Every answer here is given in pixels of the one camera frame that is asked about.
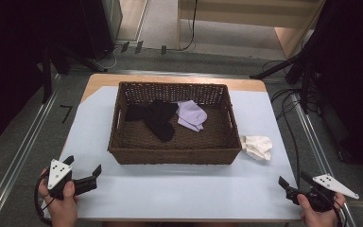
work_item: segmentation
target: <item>floor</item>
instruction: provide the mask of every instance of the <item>floor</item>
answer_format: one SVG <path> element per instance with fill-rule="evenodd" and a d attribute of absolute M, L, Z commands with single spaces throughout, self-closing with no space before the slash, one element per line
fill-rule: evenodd
<path fill-rule="evenodd" d="M 116 59 L 113 56 L 108 56 L 100 61 L 99 63 L 104 65 L 114 65 L 108 69 L 110 73 L 121 70 L 132 73 L 139 70 L 143 73 L 183 72 L 190 76 L 200 73 L 203 77 L 247 79 L 248 75 L 260 73 L 277 63 L 278 60 L 285 60 L 272 27 L 231 26 L 203 22 L 196 23 L 194 45 L 185 54 L 167 53 L 162 56 L 160 53 L 162 45 L 166 45 L 169 49 L 176 47 L 174 10 L 177 0 L 122 0 L 121 4 L 124 7 L 124 21 L 118 37 L 119 43 L 130 41 L 131 45 L 136 45 L 136 42 L 144 41 L 144 49 L 140 55 L 134 55 L 130 52 L 124 54 L 115 52 L 113 56 Z M 128 16 L 138 19 L 132 22 L 133 19 L 128 19 Z M 188 44 L 190 41 L 189 24 L 191 25 L 191 22 L 182 22 L 181 45 Z M 2 196 L 0 200 L 6 201 L 0 206 L 0 226 L 30 226 L 31 223 L 33 226 L 40 226 L 35 224 L 34 211 L 26 208 L 32 206 L 30 195 L 34 180 L 40 173 L 41 166 L 49 162 L 52 157 L 60 155 L 61 148 L 65 145 L 66 135 L 71 127 L 75 112 L 69 115 L 66 122 L 61 123 L 67 110 L 61 108 L 60 105 L 75 105 L 77 107 L 91 74 L 82 66 L 77 65 L 73 67 L 69 76 L 56 78 L 54 81 L 57 84 L 54 87 L 57 87 L 59 91 L 53 95 L 52 103 L 42 106 L 43 91 L 39 91 L 29 100 L 27 108 L 16 116 L 16 119 L 0 138 L 0 166 L 4 166 L 0 167 L 0 184 L 6 183 L 9 187 L 13 186 L 9 194 L 5 194 L 5 188 L 0 187 L 2 190 L 0 191 Z M 278 72 L 274 77 L 265 79 L 269 95 L 288 87 L 283 76 L 284 72 Z M 275 114 L 281 111 L 279 104 L 275 104 Z M 39 128 L 35 129 L 38 136 L 27 133 L 30 127 L 35 125 L 33 122 L 35 116 L 40 117 L 39 119 L 43 122 Z M 310 125 L 317 132 L 316 134 L 311 134 L 303 129 L 303 125 L 308 123 L 307 117 L 310 118 Z M 302 150 L 301 165 L 308 168 L 313 166 L 314 169 L 311 169 L 315 172 L 324 170 L 324 166 L 317 163 L 318 159 L 314 155 L 313 145 L 308 142 L 311 139 L 321 141 L 320 148 L 315 149 L 325 151 L 325 158 L 329 163 L 326 168 L 329 167 L 333 170 L 339 180 L 349 185 L 353 191 L 360 195 L 359 201 L 349 200 L 348 202 L 354 220 L 354 223 L 349 223 L 349 226 L 363 226 L 363 166 L 348 166 L 339 161 L 334 142 L 318 115 L 306 116 L 298 110 L 290 112 L 290 118 L 293 121 L 293 127 L 297 127 L 299 136 L 302 138 L 299 144 Z M 280 124 L 286 150 L 291 152 L 289 158 L 291 158 L 294 169 L 295 156 L 292 151 L 294 146 L 291 137 L 287 132 L 285 122 L 279 120 L 278 124 Z M 23 138 L 30 139 L 32 143 L 24 144 Z M 12 160 L 19 159 L 20 154 L 28 158 L 22 163 L 14 162 L 15 165 L 11 166 Z M 13 168 L 18 172 L 6 172 L 7 169 Z M 9 176 L 12 181 L 1 182 L 1 179 L 7 175 L 12 175 Z M 279 225 L 275 223 L 244 223 L 240 226 L 274 227 L 282 225 L 283 223 L 279 223 Z M 79 226 L 98 226 L 98 224 L 81 222 Z M 293 223 L 291 226 L 303 225 Z"/>

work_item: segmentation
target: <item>wicker basket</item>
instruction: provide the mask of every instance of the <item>wicker basket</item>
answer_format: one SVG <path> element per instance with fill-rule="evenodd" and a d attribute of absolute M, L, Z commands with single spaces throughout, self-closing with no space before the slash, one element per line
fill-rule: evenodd
<path fill-rule="evenodd" d="M 203 131 L 178 124 L 171 141 L 162 142 L 144 121 L 125 121 L 129 104 L 148 105 L 194 100 L 208 115 Z M 112 122 L 109 152 L 121 165 L 196 164 L 229 165 L 241 150 L 228 87 L 223 84 L 120 82 Z"/>

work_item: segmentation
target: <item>white tabletop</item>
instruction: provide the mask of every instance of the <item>white tabletop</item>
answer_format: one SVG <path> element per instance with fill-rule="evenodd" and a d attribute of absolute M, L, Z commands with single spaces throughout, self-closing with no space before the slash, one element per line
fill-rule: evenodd
<path fill-rule="evenodd" d="M 240 152 L 229 166 L 119 165 L 107 151 L 117 87 L 102 87 L 78 107 L 60 160 L 74 155 L 73 178 L 91 176 L 97 189 L 79 196 L 78 217 L 101 220 L 294 221 L 300 207 L 285 198 L 292 186 L 287 159 L 268 93 L 230 91 L 239 134 L 265 135 L 270 161 Z"/>

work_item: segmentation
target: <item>gray floor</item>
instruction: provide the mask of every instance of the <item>gray floor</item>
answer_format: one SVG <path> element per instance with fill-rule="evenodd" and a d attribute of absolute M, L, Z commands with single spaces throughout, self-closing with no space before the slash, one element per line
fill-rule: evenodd
<path fill-rule="evenodd" d="M 148 25 L 143 27 L 142 32 L 144 32 L 144 29 L 148 29 Z M 264 39 L 262 33 L 252 33 L 251 35 L 254 36 L 251 38 L 254 40 Z M 219 37 L 219 40 L 216 40 L 215 43 L 221 43 L 222 39 L 224 38 Z M 201 43 L 197 41 L 197 50 L 199 49 L 200 44 Z M 201 52 L 168 52 L 166 55 L 161 55 L 158 51 L 148 49 L 143 49 L 140 54 L 135 55 L 132 53 L 133 49 L 130 49 L 123 54 L 115 52 L 117 59 L 116 66 L 110 69 L 109 72 L 130 73 L 130 71 L 138 70 L 143 71 L 143 74 L 152 72 L 200 73 L 203 74 L 201 76 L 207 77 L 217 76 L 223 78 L 247 79 L 249 75 L 255 75 L 262 72 L 263 65 L 268 61 L 281 58 L 280 55 L 269 51 L 275 49 L 279 51 L 279 54 L 281 53 L 280 47 L 275 45 L 274 35 L 271 36 L 269 33 L 268 40 L 263 41 L 263 44 L 269 44 L 269 46 L 257 46 L 257 50 L 252 52 L 245 50 L 247 51 L 247 55 L 245 56 L 241 56 L 238 51 L 236 51 L 235 54 L 228 52 L 228 55 L 220 55 L 219 53 L 211 51 L 208 51 L 210 55 L 201 54 Z M 112 64 L 112 61 L 113 58 L 109 56 L 100 63 L 110 65 Z M 88 69 L 74 63 L 72 64 L 70 74 L 68 76 L 61 76 L 61 83 L 56 85 L 58 92 L 52 102 L 52 107 L 39 130 L 38 136 L 36 136 L 34 143 L 30 147 L 25 162 L 19 166 L 20 172 L 18 176 L 15 176 L 15 181 L 9 188 L 9 193 L 3 198 L 3 206 L 0 207 L 0 226 L 43 226 L 38 221 L 33 208 L 32 195 L 34 184 L 41 169 L 48 166 L 52 158 L 58 158 L 60 156 L 61 149 L 65 144 L 66 136 L 72 125 L 81 95 L 88 78 L 91 75 L 92 72 Z M 271 78 L 265 79 L 264 82 L 266 83 L 269 96 L 287 88 L 287 84 L 285 84 L 284 80 L 284 72 L 282 71 L 273 75 Z M 42 98 L 43 90 L 40 90 L 28 101 L 24 109 L 10 123 L 0 138 L 0 183 L 7 174 L 7 170 L 9 169 L 12 160 L 15 159 L 18 149 L 22 147 L 22 142 L 33 123 L 33 120 L 39 113 L 39 110 L 44 108 L 41 104 Z M 282 97 L 273 105 L 275 115 L 279 114 L 281 111 L 281 101 Z M 61 121 L 65 117 L 67 109 L 61 108 L 60 105 L 74 106 L 74 109 L 70 112 L 69 117 L 63 124 Z M 348 200 L 348 204 L 351 213 L 354 216 L 356 226 L 363 226 L 363 166 L 346 165 L 340 162 L 337 157 L 337 148 L 328 133 L 322 118 L 315 113 L 310 113 L 308 116 L 311 119 L 312 126 L 325 151 L 325 155 L 333 169 L 335 177 L 359 194 L 359 201 Z M 301 169 L 306 170 L 311 174 L 320 174 L 320 168 L 305 135 L 302 122 L 300 121 L 297 112 L 295 110 L 289 112 L 287 114 L 287 119 L 294 129 L 293 131 L 297 139 Z M 292 137 L 288 132 L 286 122 L 282 118 L 278 121 L 278 124 L 292 169 L 295 171 L 297 163 Z M 100 222 L 80 220 L 78 226 L 100 226 Z M 241 226 L 273 227 L 284 226 L 284 224 L 245 223 L 241 224 Z M 290 224 L 290 226 L 303 226 L 303 224 L 298 222 Z"/>

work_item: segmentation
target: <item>hand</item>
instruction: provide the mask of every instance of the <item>hand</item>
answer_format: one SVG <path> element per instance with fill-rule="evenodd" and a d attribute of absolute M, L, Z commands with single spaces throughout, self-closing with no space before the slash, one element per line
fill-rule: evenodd
<path fill-rule="evenodd" d="M 315 212 L 307 197 L 305 195 L 298 195 L 297 199 L 299 200 L 299 204 L 302 207 L 302 221 L 305 223 L 308 227 L 335 227 L 337 216 L 334 210 L 326 211 L 323 213 Z M 344 196 L 340 193 L 336 193 L 336 199 L 334 206 L 337 210 L 340 209 L 340 207 L 336 204 L 336 202 L 343 206 L 344 202 L 346 202 L 346 199 Z"/>
<path fill-rule="evenodd" d="M 45 203 L 50 203 L 53 198 L 49 196 L 45 179 L 40 183 L 38 191 L 43 196 Z M 52 225 L 54 227 L 74 227 L 78 219 L 78 208 L 76 206 L 78 198 L 75 195 L 75 184 L 67 182 L 63 188 L 63 201 L 54 200 L 48 206 L 51 215 Z"/>

